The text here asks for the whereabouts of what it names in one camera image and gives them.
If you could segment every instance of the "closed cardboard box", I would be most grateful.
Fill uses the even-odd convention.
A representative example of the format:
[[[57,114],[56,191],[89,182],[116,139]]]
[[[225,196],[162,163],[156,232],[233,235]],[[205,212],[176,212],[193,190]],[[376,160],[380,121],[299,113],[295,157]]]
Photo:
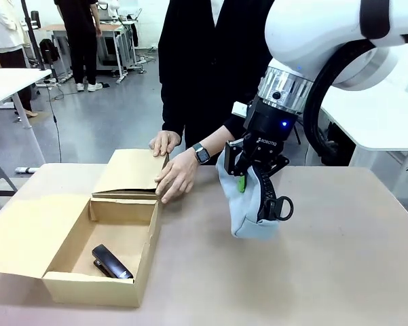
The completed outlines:
[[[154,178],[165,161],[117,150],[92,196],[14,201],[0,214],[0,273],[40,278],[59,303],[139,307],[160,232]],[[101,244],[134,279],[107,278],[94,266]]]

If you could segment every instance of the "box flap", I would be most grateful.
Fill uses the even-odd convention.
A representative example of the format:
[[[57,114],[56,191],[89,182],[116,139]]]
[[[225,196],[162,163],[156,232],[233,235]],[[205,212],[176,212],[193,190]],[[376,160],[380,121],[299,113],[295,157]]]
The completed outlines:
[[[0,273],[42,278],[90,199],[17,200],[0,213]]]
[[[117,149],[94,188],[96,194],[120,191],[154,192],[166,157],[153,157],[149,149]]]

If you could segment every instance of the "green tag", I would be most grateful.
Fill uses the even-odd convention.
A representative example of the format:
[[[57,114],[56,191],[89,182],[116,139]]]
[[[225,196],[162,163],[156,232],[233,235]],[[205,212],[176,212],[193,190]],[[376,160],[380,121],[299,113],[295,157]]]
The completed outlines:
[[[246,176],[240,177],[238,181],[238,191],[242,194],[246,191]]]

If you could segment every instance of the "white jacket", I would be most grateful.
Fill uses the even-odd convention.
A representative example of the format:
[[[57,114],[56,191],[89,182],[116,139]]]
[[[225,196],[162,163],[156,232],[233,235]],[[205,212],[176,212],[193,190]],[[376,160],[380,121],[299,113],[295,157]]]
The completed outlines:
[[[0,52],[13,51],[24,43],[24,32],[12,0],[0,0]]]

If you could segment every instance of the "stapler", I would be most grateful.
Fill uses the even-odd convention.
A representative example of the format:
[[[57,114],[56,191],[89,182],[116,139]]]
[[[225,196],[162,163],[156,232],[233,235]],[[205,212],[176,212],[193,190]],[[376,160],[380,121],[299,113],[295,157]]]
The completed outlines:
[[[133,274],[103,244],[92,250],[94,265],[107,277],[134,278]]]

